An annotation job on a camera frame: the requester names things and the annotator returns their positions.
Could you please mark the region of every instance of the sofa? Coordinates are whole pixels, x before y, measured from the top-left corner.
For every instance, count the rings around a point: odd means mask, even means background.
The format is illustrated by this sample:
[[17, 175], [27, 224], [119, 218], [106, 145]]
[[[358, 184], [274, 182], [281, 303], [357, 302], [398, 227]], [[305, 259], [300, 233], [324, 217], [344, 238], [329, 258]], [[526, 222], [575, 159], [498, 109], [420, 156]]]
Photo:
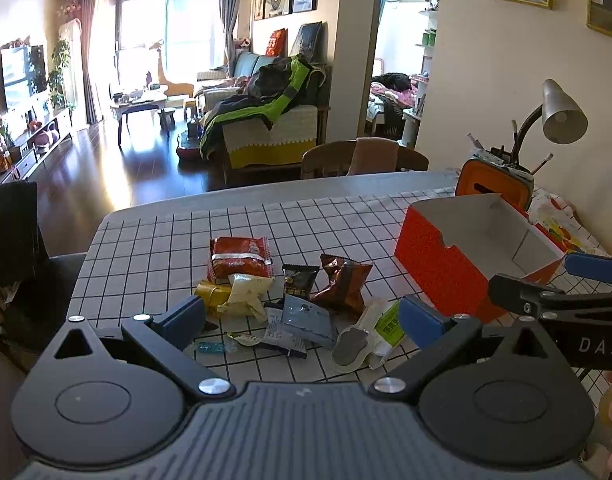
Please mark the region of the sofa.
[[[243, 52], [237, 58], [235, 76], [252, 76], [262, 66], [273, 62], [273, 57], [259, 56]], [[250, 119], [223, 126], [224, 136], [224, 179], [228, 185], [233, 170], [259, 171], [286, 166], [297, 166], [310, 148], [322, 143], [325, 139], [327, 123], [327, 82], [326, 75], [311, 79], [307, 87], [306, 102], [283, 114], [269, 131], [259, 119]], [[202, 81], [206, 86], [219, 83], [219, 80]], [[239, 91], [239, 88], [208, 89], [198, 97], [198, 110], [204, 114], [212, 110], [220, 101]]]

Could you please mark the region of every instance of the pink towel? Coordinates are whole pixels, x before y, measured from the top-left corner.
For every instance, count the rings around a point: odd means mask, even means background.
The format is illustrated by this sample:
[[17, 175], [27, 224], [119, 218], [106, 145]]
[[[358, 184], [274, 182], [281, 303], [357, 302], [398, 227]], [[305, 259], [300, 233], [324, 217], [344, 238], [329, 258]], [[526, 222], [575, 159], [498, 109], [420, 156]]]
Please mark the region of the pink towel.
[[392, 173], [397, 168], [399, 144], [380, 137], [359, 137], [349, 175]]

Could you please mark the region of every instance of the wooden floor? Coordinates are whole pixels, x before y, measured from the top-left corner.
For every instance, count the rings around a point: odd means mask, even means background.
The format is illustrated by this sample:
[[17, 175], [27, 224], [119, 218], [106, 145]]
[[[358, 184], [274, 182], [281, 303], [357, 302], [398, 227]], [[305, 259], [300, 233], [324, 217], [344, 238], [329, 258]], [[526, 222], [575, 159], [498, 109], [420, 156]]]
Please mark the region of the wooden floor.
[[[131, 135], [117, 146], [114, 120], [73, 134], [48, 156], [30, 180], [38, 186], [38, 217], [51, 256], [84, 252], [104, 216], [118, 209], [224, 189], [221, 166], [180, 163], [177, 135], [186, 129], [181, 111], [170, 138], [155, 113], [130, 116]], [[247, 173], [239, 186], [294, 180], [299, 171]]]

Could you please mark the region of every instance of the green label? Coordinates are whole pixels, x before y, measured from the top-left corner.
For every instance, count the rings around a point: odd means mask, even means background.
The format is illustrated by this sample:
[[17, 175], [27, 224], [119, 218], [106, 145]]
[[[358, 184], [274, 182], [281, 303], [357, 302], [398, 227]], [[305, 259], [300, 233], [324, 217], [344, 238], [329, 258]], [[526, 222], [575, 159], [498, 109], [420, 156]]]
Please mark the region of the green label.
[[397, 346], [406, 336], [399, 325], [399, 301], [395, 301], [393, 306], [381, 315], [375, 330], [392, 347]]

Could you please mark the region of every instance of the small blue package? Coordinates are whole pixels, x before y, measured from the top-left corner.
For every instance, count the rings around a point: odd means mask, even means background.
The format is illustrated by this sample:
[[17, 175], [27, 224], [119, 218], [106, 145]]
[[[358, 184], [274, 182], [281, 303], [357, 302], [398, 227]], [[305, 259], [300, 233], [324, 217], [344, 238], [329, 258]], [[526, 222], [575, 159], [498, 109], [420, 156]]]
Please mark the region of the small blue package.
[[329, 311], [303, 298], [286, 294], [281, 322], [286, 332], [324, 348], [332, 350], [337, 342]]

